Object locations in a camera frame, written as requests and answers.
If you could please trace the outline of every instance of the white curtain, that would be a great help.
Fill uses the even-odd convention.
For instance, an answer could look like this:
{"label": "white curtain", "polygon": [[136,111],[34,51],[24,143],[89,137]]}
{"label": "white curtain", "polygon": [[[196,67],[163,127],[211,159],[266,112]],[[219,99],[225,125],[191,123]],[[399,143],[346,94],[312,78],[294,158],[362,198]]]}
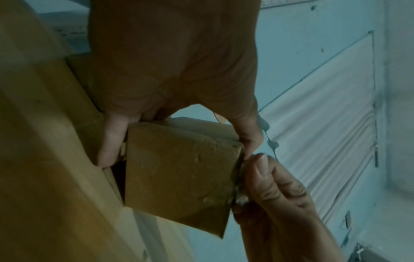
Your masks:
{"label": "white curtain", "polygon": [[308,188],[324,222],[374,153],[373,72],[370,34],[259,113],[279,144],[276,157]]}

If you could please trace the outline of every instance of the cardboard box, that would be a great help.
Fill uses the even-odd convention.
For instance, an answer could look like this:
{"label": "cardboard box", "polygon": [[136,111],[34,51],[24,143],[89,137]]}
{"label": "cardboard box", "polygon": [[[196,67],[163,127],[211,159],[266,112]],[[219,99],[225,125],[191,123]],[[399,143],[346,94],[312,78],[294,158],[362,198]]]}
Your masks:
{"label": "cardboard box", "polygon": [[125,205],[223,237],[243,146],[231,125],[186,117],[128,129]]}

